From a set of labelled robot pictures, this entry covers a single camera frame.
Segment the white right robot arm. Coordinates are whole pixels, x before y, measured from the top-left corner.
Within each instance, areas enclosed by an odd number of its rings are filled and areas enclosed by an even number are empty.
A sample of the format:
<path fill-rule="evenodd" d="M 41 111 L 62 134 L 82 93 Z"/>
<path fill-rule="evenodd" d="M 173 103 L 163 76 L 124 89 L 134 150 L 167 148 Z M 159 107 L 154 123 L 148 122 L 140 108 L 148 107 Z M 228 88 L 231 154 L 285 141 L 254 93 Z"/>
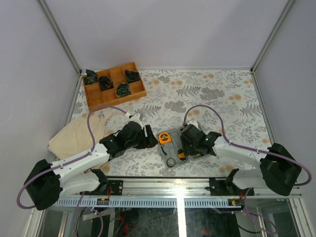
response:
<path fill-rule="evenodd" d="M 185 155 L 211 155 L 227 157 L 251 165 L 250 170 L 233 169 L 225 179 L 225 189 L 231 195 L 240 194 L 248 188 L 269 188 L 281 196 L 288 196 L 301 173 L 301 167 L 284 146 L 274 143 L 263 151 L 248 150 L 225 140 L 217 132 L 205 134 L 195 124 L 180 129 Z"/>

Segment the black tape roll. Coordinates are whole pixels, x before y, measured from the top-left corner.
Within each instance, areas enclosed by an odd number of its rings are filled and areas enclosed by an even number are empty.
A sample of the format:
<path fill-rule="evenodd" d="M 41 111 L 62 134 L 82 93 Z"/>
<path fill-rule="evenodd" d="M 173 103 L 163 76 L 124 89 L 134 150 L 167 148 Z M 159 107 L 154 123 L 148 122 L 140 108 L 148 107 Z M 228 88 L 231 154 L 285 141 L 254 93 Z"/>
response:
<path fill-rule="evenodd" d="M 169 158 L 169 159 L 166 161 L 166 164 L 167 164 L 168 167 L 174 167 L 175 164 L 176 164 L 176 161 L 175 161 L 175 159 L 173 159 L 173 158 Z"/>

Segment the orange tape measure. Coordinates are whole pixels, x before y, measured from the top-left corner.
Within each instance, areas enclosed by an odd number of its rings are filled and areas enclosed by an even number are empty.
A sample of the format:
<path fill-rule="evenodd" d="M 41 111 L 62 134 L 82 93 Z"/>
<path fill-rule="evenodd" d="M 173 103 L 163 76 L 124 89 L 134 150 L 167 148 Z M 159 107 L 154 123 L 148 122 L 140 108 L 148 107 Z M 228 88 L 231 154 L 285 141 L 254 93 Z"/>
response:
<path fill-rule="evenodd" d="M 161 148 L 163 154 L 166 156 L 167 153 L 165 152 L 165 150 L 164 150 L 164 148 L 163 148 L 163 145 L 172 142 L 172 139 L 171 139 L 171 137 L 170 137 L 170 134 L 167 133 L 167 132 L 162 132 L 162 133 L 160 133 L 159 136 L 158 136 L 158 141 L 159 141 L 159 145 L 160 145 L 160 148 Z"/>

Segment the grey plastic tool case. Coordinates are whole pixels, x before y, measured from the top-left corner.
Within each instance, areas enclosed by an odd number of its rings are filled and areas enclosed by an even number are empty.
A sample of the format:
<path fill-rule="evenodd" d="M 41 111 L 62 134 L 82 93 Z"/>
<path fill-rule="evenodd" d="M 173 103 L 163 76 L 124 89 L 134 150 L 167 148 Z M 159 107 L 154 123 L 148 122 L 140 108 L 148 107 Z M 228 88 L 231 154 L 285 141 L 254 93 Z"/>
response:
<path fill-rule="evenodd" d="M 200 157 L 200 156 L 188 156 L 185 161 L 179 160 L 177 151 L 178 151 L 178 149 L 182 149 L 182 144 L 181 144 L 181 140 L 180 140 L 180 129 L 179 128 L 173 128 L 173 129 L 169 129 L 169 130 L 166 130 L 166 131 L 163 131 L 163 132 L 169 133 L 170 137 L 172 139 L 171 143 L 163 145 L 163 148 L 164 148 L 165 152 L 167 153 L 166 156 L 163 154 L 163 152 L 162 152 L 162 150 L 160 148 L 160 145 L 158 143 L 158 153 L 160 154 L 161 160 L 164 162 L 164 164 L 165 164 L 165 166 L 167 168 L 175 168 L 175 167 L 178 167 L 180 165 L 186 164 L 189 161 L 198 160 L 198 159 L 201 159 L 203 157 L 203 156 L 202 157 Z M 174 167 L 168 167 L 167 166 L 166 161 L 169 158 L 175 159 L 176 164 L 175 164 Z"/>

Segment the orange hex key set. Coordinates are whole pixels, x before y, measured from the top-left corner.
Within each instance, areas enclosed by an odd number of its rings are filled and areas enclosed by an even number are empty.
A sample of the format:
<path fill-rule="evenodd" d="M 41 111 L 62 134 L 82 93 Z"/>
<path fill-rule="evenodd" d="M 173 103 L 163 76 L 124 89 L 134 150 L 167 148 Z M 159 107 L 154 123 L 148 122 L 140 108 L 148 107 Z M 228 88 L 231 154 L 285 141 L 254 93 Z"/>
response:
<path fill-rule="evenodd" d="M 183 149 L 178 149 L 177 154 L 178 154 L 178 159 L 179 160 L 185 161 L 187 159 Z"/>

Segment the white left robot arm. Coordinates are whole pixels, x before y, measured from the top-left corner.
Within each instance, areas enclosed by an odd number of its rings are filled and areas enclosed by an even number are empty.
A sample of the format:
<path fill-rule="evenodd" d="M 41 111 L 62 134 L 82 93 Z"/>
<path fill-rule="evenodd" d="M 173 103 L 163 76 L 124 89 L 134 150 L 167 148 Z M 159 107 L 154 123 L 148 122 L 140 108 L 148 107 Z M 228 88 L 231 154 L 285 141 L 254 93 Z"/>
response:
<path fill-rule="evenodd" d="M 150 125 L 142 125 L 140 114 L 129 117 L 116 133 L 95 143 L 91 149 L 70 158 L 36 163 L 24 188 L 37 210 L 45 210 L 60 197 L 72 194 L 109 195 L 109 179 L 96 166 L 122 156 L 127 149 L 153 148 L 158 144 Z"/>

